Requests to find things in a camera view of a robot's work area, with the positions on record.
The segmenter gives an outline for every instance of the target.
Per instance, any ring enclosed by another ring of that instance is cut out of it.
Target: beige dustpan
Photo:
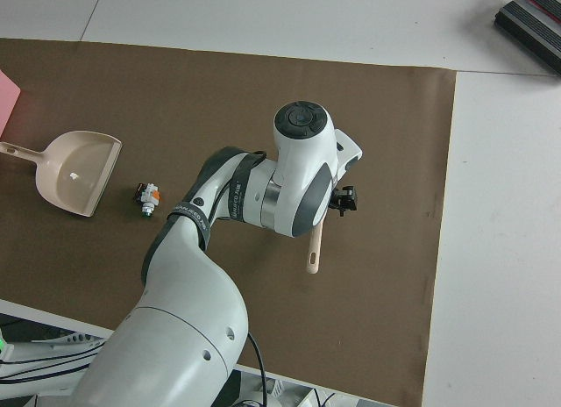
[[[0,142],[0,152],[37,164],[37,190],[49,203],[91,217],[121,150],[121,141],[104,133],[72,131],[42,153]]]

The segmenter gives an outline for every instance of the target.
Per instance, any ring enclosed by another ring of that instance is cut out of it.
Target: brown paper sheet
[[[97,43],[0,40],[21,97],[3,140],[44,149],[72,130],[123,149],[92,218],[44,201],[34,166],[0,156],[0,298],[116,327],[140,267],[204,160],[267,150],[285,103],[323,105],[364,158],[344,178],[359,211],[332,212],[319,274],[308,237],[215,225],[209,256],[238,285],[267,370],[399,406],[421,404],[455,73]],[[151,219],[131,200],[160,186]],[[257,367],[247,346],[239,363]]]

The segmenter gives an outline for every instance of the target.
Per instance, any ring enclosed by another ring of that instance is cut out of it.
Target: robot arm
[[[287,236],[325,215],[359,147],[327,111],[297,102],[277,113],[278,161],[227,147],[203,165],[143,266],[146,289],[74,391],[74,407],[211,405],[248,331],[242,296],[204,250],[217,218]]]

